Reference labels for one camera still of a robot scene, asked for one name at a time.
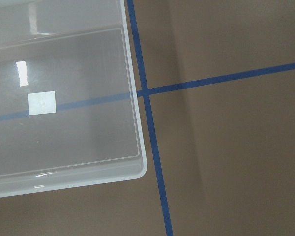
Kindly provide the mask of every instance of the vertical blue line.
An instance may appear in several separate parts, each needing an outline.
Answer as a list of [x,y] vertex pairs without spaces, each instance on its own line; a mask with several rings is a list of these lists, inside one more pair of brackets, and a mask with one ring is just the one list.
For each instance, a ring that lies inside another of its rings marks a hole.
[[141,94],[143,95],[144,106],[145,106],[146,115],[147,115],[148,132],[149,132],[149,138],[151,141],[152,154],[154,159],[158,191],[159,191],[159,196],[160,196],[162,210],[163,210],[166,235],[172,236],[174,234],[173,234],[171,216],[170,216],[168,201],[166,196],[166,189],[165,189],[165,183],[163,178],[163,171],[162,171],[162,165],[161,165],[161,160],[159,155],[159,149],[157,144],[151,101],[150,101],[150,97],[148,93],[148,82],[147,82],[147,76],[146,76],[144,61],[142,56],[142,49],[140,44],[137,19],[135,15],[133,0],[127,0],[127,2],[128,2],[128,11],[129,11],[134,47],[135,47],[137,61],[138,61],[139,75],[141,80],[141,87],[142,87]]

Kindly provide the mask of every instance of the white paper square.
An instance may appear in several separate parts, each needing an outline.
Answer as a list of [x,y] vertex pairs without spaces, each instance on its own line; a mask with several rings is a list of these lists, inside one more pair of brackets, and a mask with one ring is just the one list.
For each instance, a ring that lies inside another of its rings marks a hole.
[[56,112],[55,91],[29,93],[29,115],[48,114]]

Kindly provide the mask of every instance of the brown surface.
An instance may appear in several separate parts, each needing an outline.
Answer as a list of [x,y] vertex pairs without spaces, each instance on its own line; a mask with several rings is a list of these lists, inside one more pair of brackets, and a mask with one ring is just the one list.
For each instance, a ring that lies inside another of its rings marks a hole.
[[[295,0],[135,6],[150,88],[295,62]],[[295,236],[295,70],[151,103],[176,236]],[[144,177],[2,198],[0,236],[164,236],[139,106]]]

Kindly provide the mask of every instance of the translucent tray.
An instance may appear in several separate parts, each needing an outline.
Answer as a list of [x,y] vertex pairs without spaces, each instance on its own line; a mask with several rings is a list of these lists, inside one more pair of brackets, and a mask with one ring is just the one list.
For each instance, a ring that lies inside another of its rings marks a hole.
[[139,178],[122,0],[0,0],[0,197]]

